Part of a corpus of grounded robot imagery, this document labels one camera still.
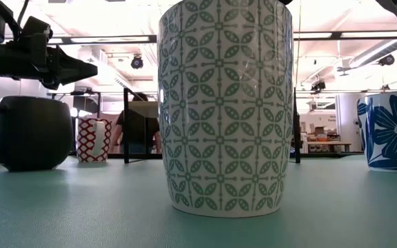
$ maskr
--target red lattice pattern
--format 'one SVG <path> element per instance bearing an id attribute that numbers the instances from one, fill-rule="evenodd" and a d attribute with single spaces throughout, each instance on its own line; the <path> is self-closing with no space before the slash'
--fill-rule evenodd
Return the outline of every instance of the red lattice pattern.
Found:
<path id="1" fill-rule="evenodd" d="M 79 119 L 77 128 L 78 139 L 77 139 L 77 158 L 81 162 L 104 162 L 108 157 L 108 150 L 110 148 L 110 137 L 112 123 L 106 119 L 87 118 Z M 97 121 L 103 121 L 105 123 L 105 138 L 103 139 L 102 153 L 99 156 L 94 157 L 93 147 L 94 141 L 96 140 L 96 130 L 94 124 Z"/>

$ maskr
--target blue flower pattern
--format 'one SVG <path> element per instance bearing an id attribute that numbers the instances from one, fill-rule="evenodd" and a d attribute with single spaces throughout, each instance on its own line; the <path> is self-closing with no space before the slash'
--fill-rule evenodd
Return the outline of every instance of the blue flower pattern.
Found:
<path id="1" fill-rule="evenodd" d="M 367 120 L 360 124 L 363 149 L 371 167 L 397 169 L 397 96 L 389 98 L 391 111 L 383 106 L 373 106 L 372 98 L 369 104 L 358 102 L 358 116 L 367 115 Z M 372 158 L 374 144 L 384 145 L 382 154 Z"/>

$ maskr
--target black shirt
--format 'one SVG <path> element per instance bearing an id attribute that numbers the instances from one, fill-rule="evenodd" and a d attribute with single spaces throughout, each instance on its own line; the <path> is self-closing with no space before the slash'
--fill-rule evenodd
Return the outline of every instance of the black shirt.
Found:
<path id="1" fill-rule="evenodd" d="M 152 137 L 156 132 L 159 131 L 159 122 L 156 118 L 147 118 L 148 129 L 146 130 L 146 144 L 148 147 L 152 147 Z M 123 125 L 123 111 L 117 119 L 117 125 Z M 137 114 L 136 112 L 129 110 L 128 116 L 125 121 L 129 123 L 130 129 L 127 130 L 127 136 L 129 143 L 132 144 L 145 144 L 145 117 Z"/>

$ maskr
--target blue flower mug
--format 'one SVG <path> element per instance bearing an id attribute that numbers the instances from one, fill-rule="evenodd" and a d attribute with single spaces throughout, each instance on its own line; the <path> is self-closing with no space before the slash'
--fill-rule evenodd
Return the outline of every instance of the blue flower mug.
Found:
<path id="1" fill-rule="evenodd" d="M 397 172 L 397 92 L 366 96 L 357 108 L 370 170 Z"/>

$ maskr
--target teal table surface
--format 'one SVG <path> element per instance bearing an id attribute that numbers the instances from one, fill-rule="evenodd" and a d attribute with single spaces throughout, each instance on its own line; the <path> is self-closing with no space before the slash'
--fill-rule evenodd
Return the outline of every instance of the teal table surface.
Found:
<path id="1" fill-rule="evenodd" d="M 162 161 L 0 167 L 0 247 L 397 248 L 397 174 L 369 172 L 364 156 L 303 159 L 280 210 L 223 219 L 175 210 Z"/>

